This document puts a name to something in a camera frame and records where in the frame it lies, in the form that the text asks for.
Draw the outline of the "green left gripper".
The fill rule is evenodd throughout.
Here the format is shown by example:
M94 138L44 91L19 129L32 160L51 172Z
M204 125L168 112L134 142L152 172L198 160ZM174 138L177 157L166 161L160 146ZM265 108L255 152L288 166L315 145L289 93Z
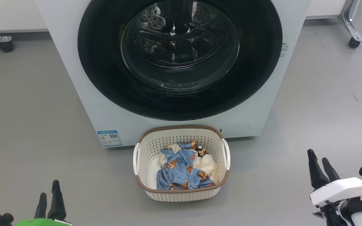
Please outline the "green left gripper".
M52 202L46 218L47 195L42 192L36 207L34 219L22 220L16 226L71 226L65 221L66 209L58 180L52 183Z

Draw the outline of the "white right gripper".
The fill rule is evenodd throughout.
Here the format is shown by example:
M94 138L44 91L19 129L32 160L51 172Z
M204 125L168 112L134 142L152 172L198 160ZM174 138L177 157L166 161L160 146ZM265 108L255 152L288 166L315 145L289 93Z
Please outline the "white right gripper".
M323 207L328 203L362 196L362 179L356 177L341 179L329 160L323 157L322 163L327 178L318 164L315 152L309 149L307 155L311 186L317 189L309 194L314 206Z

